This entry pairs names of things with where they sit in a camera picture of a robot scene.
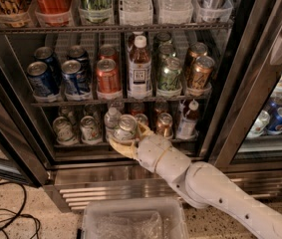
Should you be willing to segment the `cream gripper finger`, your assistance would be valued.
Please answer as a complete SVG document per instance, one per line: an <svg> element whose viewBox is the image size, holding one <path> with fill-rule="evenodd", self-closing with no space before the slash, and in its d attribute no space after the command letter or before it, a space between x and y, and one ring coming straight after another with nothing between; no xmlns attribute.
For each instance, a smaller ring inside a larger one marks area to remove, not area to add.
<svg viewBox="0 0 282 239"><path fill-rule="evenodd" d="M146 136L153 135L153 131L144 123L138 122L139 139L144 139Z"/></svg>
<svg viewBox="0 0 282 239"><path fill-rule="evenodd" d="M138 149L137 149L136 143L133 140L128 141L127 143L121 143L121 142L116 141L114 138L110 138L109 143L111 147L119 154L127 158L130 158L130 159L138 158L138 155L137 155Z"/></svg>

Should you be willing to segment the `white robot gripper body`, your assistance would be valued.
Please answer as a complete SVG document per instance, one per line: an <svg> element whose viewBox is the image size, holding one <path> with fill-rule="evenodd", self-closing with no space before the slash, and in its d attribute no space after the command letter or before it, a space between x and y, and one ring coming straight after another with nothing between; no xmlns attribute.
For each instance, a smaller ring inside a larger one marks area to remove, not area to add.
<svg viewBox="0 0 282 239"><path fill-rule="evenodd" d="M167 183L176 182L191 164L189 157L159 134L152 134L142 139L137 154L143 168L158 174Z"/></svg>

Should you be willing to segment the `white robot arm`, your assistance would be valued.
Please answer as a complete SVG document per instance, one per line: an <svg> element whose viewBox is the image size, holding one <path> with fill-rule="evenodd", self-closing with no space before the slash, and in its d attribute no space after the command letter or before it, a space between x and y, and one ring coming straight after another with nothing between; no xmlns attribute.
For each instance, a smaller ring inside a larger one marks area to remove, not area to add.
<svg viewBox="0 0 282 239"><path fill-rule="evenodd" d="M223 172L204 161L193 162L160 134L137 125L139 141L109 138L112 148L158 174L186 203L213 206L228 214L258 239L282 239L282 214L256 200Z"/></svg>

